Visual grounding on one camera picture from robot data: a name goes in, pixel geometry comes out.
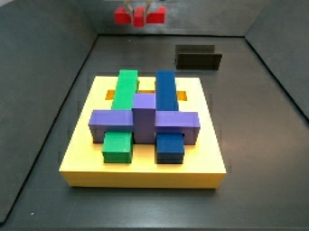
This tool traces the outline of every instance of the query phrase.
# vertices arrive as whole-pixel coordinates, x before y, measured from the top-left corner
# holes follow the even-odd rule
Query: small blue block
[[[158,160],[182,160],[185,155],[182,134],[157,134],[155,149]]]

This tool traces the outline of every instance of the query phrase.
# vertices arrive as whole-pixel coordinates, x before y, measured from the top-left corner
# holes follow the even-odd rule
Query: gray floor
[[[199,77],[229,175],[218,190],[71,189],[58,168],[96,72],[175,69],[175,44],[214,44]],[[243,39],[102,36],[63,106],[5,228],[309,227],[309,129]]]

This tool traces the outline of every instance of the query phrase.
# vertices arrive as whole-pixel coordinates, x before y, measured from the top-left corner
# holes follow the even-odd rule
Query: tall blue block
[[[155,73],[155,103],[157,111],[179,110],[175,73],[171,70]]]

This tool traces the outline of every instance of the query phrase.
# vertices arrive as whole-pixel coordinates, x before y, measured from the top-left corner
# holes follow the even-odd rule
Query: green block
[[[131,163],[132,133],[107,132],[103,145],[104,162]]]
[[[134,94],[138,90],[138,70],[120,70],[111,109],[131,110]]]
[[[131,110],[138,90],[138,70],[120,70],[112,110]],[[107,132],[103,145],[104,163],[131,163],[132,133]]]

